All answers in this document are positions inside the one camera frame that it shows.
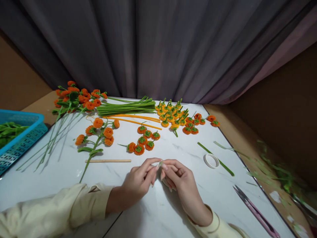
sleeve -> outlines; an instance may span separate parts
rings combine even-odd
[[[208,205],[205,204],[205,206],[212,212],[213,216],[212,223],[209,226],[201,227],[194,224],[191,219],[189,219],[190,223],[196,228],[203,238],[249,238],[242,229],[221,220]]]
[[[0,213],[0,237],[52,237],[104,219],[112,186],[76,184],[48,197],[17,203]]]

green leaves in basket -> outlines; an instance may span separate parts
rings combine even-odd
[[[21,126],[14,122],[6,122],[0,125],[0,149],[25,131],[28,126]]]

green leaf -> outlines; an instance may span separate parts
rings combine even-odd
[[[64,107],[68,107],[69,106],[69,104],[67,102],[57,102],[56,104],[60,105],[60,106],[64,106]]]
[[[77,108],[78,105],[79,105],[79,102],[78,101],[74,101],[74,102],[72,102],[71,107],[72,108]]]
[[[74,102],[77,98],[78,98],[78,92],[71,92],[71,93],[69,94],[69,100],[70,100],[71,102]]]
[[[102,152],[103,149],[97,149],[93,150],[92,152],[89,153],[89,156],[94,157],[98,152]]]
[[[89,148],[89,147],[82,147],[80,149],[78,149],[78,152],[82,152],[82,151],[89,151],[89,152],[92,152],[92,148]]]
[[[59,110],[54,109],[54,110],[52,111],[52,114],[58,114],[58,113],[59,113]]]

finger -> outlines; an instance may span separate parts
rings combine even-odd
[[[153,179],[154,176],[156,176],[156,172],[158,171],[159,166],[155,166],[153,167],[147,174],[144,180],[144,186],[146,186],[147,188],[150,187],[151,181]]]
[[[154,183],[155,183],[155,180],[156,180],[156,176],[157,176],[157,173],[155,173],[153,178],[152,178],[152,181],[151,181],[152,187],[154,186]]]
[[[133,173],[133,172],[137,171],[137,170],[138,170],[138,168],[140,168],[140,167],[139,167],[139,166],[137,166],[137,167],[133,167],[133,168],[131,169],[131,172]]]
[[[168,176],[177,186],[178,182],[180,181],[179,176],[173,171],[172,168],[168,167],[164,162],[161,163],[161,166],[164,169],[166,176]]]
[[[160,162],[162,159],[159,158],[147,158],[143,164],[140,166],[139,170],[141,174],[146,172],[146,169],[153,163]]]
[[[146,176],[146,173],[149,172],[151,168],[153,168],[153,165],[150,165],[150,166],[146,169],[146,171],[145,171],[143,177]]]
[[[171,185],[171,187],[177,191],[176,185],[174,184],[174,182],[169,178],[169,177],[165,177],[166,181]]]
[[[161,169],[161,177],[160,177],[160,180],[162,181],[163,178],[165,178],[165,172],[164,172],[164,169]]]
[[[178,160],[164,160],[164,163],[167,165],[174,165],[178,169],[188,169],[185,165],[183,165]]]

plastic basket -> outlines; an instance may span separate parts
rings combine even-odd
[[[38,113],[0,110],[0,124],[15,122],[29,126],[0,150],[0,175],[17,161],[47,131],[44,116]]]

